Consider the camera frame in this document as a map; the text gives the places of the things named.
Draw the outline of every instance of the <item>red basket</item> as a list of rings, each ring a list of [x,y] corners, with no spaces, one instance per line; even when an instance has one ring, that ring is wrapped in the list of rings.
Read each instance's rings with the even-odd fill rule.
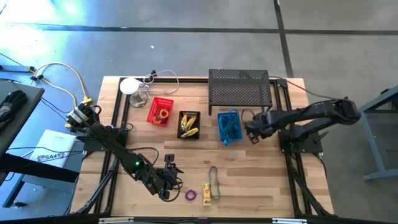
[[[152,102],[152,106],[150,106],[147,122],[166,127],[169,124],[169,119],[172,114],[173,104],[174,100],[155,97],[154,101]],[[156,117],[156,115],[159,115],[161,110],[167,110],[169,112],[169,116],[163,119],[161,123],[155,123],[154,118]]]

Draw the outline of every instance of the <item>perforated metal shelf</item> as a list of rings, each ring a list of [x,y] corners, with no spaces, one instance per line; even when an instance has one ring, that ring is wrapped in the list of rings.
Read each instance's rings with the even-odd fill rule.
[[[209,70],[212,106],[272,106],[267,70]]]

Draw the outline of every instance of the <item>wooden tabletop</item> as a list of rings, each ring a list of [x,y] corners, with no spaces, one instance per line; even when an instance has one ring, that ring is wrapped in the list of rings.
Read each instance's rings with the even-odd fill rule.
[[[98,104],[102,107],[101,122],[111,124],[113,108],[118,91],[120,77],[104,77]],[[302,78],[290,78],[290,81],[304,87]],[[152,89],[173,90],[176,83],[154,83]],[[293,108],[308,105],[306,93],[289,84],[289,94]],[[260,139],[256,145],[249,142],[243,132],[243,140],[224,146],[220,141],[217,114],[228,111],[227,107],[213,107],[213,115],[208,116],[208,84],[181,83],[172,95],[151,93],[151,97],[160,96],[174,100],[168,127],[147,123],[149,107],[130,107],[128,123],[134,125],[129,132],[127,148],[152,146],[159,152],[156,166],[163,167],[165,154],[175,154],[175,163],[184,174],[182,192],[174,202],[166,203],[158,196],[152,196],[141,182],[135,182],[122,167],[119,168],[118,181],[114,196],[112,216],[156,216],[156,217],[293,217],[292,199],[285,157],[280,152],[277,135]],[[121,123],[124,99],[122,97],[118,124]],[[251,108],[255,113],[260,108]],[[200,111],[200,139],[184,141],[177,139],[178,112],[181,110]],[[245,113],[243,119],[251,119]],[[153,151],[142,151],[149,160],[153,160]],[[94,152],[83,161],[71,212],[81,208],[94,192],[100,179],[103,164],[103,152]],[[328,185],[321,162],[312,154],[302,154],[304,171],[309,189],[324,206],[333,213]],[[208,171],[211,166],[218,168],[221,199],[212,200],[209,207],[202,205],[202,185],[208,183]],[[196,200],[189,202],[184,194],[188,190],[198,191]],[[300,208],[304,210],[301,191],[298,190]],[[108,189],[104,191],[103,207]],[[170,194],[174,197],[176,190]]]

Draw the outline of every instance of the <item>concrete floor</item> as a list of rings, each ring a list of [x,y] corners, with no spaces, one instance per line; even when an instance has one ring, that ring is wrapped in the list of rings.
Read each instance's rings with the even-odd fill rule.
[[[280,0],[280,7],[286,29],[398,30],[395,0]],[[10,0],[0,22],[278,28],[271,0]],[[207,75],[209,68],[268,69],[270,75],[287,76],[279,34],[70,32],[10,26],[1,26],[0,32],[0,52],[36,67],[53,61],[68,63],[81,73],[93,98],[105,75],[145,75],[153,69],[172,69],[178,75]],[[306,87],[314,92],[348,96],[358,107],[397,85],[397,41],[398,35],[287,35],[294,77],[304,78]],[[0,58],[2,63],[11,64]],[[54,66],[45,75],[82,98],[72,72]],[[23,74],[0,73],[0,77],[29,81]],[[42,86],[46,99],[63,110],[72,106],[68,95]],[[308,97],[311,102],[319,100]],[[45,129],[65,132],[63,121],[44,105],[39,104],[32,117],[14,141],[15,147],[35,146]],[[362,180],[364,174],[376,171],[362,123],[336,125],[329,131],[322,142],[335,213],[398,222],[398,179]],[[1,186],[0,203],[16,180],[17,175]],[[17,199],[29,206],[0,208],[0,219],[61,215],[69,197],[27,184]]]

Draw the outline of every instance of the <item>blue basket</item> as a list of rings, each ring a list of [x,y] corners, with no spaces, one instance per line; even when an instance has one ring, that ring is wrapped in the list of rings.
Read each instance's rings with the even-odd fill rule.
[[[220,140],[224,142],[225,146],[229,146],[233,141],[243,139],[238,112],[232,112],[232,110],[229,110],[228,113],[219,113],[217,115],[217,120]]]

